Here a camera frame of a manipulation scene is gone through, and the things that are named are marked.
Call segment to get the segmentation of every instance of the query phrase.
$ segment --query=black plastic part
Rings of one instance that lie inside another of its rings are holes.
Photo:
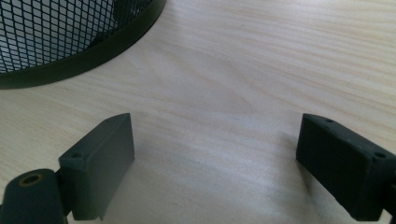
[[[393,215],[393,223],[396,223],[396,181],[385,188],[383,202],[385,209]]]
[[[128,167],[134,160],[130,114],[104,120],[48,169],[20,175],[6,188],[1,224],[64,224],[103,219]]]
[[[55,173],[48,169],[34,170],[9,182],[0,223],[67,223]]]
[[[149,30],[163,11],[165,2],[166,0],[153,0],[144,11],[114,35],[99,41],[93,40],[98,43],[94,43],[94,46],[80,53],[51,63],[0,74],[0,90],[27,88],[60,81],[109,61],[132,46]]]
[[[63,181],[76,189],[75,220],[103,218],[133,160],[129,114],[106,119],[59,158]]]
[[[396,170],[392,153],[333,120],[304,114],[297,161],[356,220],[379,220]]]

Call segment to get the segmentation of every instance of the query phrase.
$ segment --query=screw hole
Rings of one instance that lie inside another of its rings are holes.
[[[38,182],[40,182],[44,176],[42,174],[31,174],[20,180],[21,187],[30,187]]]
[[[382,154],[380,152],[376,152],[374,155],[377,156],[378,158],[381,158],[381,159],[384,159],[384,158],[387,157],[386,155],[384,155],[384,154]]]
[[[72,155],[72,158],[81,158],[81,157],[82,157],[81,153],[78,152]]]

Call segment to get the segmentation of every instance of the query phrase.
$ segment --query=black mesh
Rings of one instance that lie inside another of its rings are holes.
[[[1,0],[0,74],[54,62],[113,35],[153,0]]]

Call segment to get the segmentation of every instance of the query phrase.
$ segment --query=black rim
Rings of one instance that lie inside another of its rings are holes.
[[[114,35],[80,53],[61,60],[8,72],[0,76],[0,89],[27,88],[77,76],[103,64],[132,46],[153,25],[166,0],[154,0]]]

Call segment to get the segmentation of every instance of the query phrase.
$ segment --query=wood grain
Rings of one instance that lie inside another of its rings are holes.
[[[0,91],[0,189],[129,112],[136,160],[104,223],[356,223],[295,161],[301,116],[396,153],[395,36],[394,1],[168,0],[111,62]]]

